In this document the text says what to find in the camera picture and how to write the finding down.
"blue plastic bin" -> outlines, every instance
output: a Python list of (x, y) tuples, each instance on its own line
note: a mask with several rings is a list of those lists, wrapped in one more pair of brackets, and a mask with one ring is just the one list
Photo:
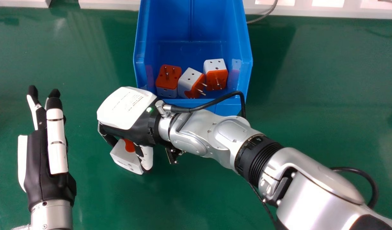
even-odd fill
[[(167, 99), (194, 107), (234, 90), (247, 97), (253, 66), (242, 0), (142, 0), (133, 62), (139, 88), (156, 94), (155, 81), (163, 64), (203, 72), (206, 59), (223, 58), (229, 71), (224, 90), (199, 99)], [(219, 115), (240, 111), (239, 96), (209, 108)]]

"green table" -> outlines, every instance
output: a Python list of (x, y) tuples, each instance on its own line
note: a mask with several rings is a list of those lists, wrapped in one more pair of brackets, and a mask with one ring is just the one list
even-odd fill
[[(33, 130), (29, 84), (42, 99), (56, 87), (63, 94), (75, 229), (272, 229), (244, 179), (212, 159), (185, 154), (171, 166), (159, 147), (144, 176), (113, 163), (96, 110), (136, 85), (136, 20), (70, 1), (0, 8), (0, 229), (29, 222), (17, 181), (17, 136)], [(249, 32), (251, 125), (326, 166), (369, 172), (376, 210), (392, 218), (392, 21), (270, 16)], [(368, 200), (368, 183), (348, 178)]]

